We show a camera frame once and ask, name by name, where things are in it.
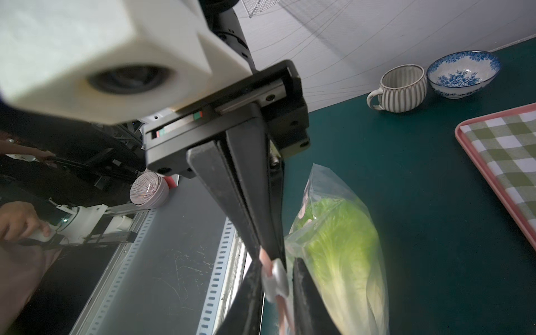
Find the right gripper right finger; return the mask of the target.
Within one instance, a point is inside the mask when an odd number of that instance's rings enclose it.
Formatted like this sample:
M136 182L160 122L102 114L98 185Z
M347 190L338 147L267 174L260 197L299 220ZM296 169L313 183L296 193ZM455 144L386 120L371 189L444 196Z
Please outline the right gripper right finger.
M296 334L340 334L302 258L293 262L293 295Z

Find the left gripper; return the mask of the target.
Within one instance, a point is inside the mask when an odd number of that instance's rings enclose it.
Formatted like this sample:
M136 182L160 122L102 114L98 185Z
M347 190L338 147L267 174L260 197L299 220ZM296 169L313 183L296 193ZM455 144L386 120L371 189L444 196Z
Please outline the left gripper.
M308 127L300 75L285 60L146 125L145 161L161 175L196 174L252 259L263 248L285 260L282 171L270 168L269 139L287 159L309 148Z

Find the operator bare hand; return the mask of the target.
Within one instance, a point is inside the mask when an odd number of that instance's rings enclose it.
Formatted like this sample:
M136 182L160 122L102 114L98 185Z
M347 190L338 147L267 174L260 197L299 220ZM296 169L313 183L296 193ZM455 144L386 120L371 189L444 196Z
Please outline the operator bare hand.
M22 240L36 230L45 237L51 233L49 224L40 220L31 203L15 201L1 206L1 240Z

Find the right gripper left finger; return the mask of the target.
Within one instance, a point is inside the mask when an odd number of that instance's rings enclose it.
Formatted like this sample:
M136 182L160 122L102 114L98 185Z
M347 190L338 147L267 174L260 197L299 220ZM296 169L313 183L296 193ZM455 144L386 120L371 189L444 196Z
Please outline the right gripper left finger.
M261 274L262 264L259 260L254 260L216 335L260 334L264 299Z

